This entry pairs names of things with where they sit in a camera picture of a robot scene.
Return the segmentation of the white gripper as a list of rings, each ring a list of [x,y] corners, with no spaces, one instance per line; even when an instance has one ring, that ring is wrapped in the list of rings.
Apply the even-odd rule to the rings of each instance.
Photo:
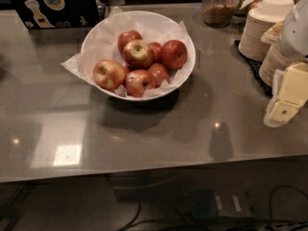
[[[284,22],[275,23],[261,36],[263,43],[279,41],[283,56],[295,62],[308,61],[308,0],[298,0]],[[288,124],[307,101],[308,64],[291,64],[284,71],[277,69],[264,123],[273,128]]]

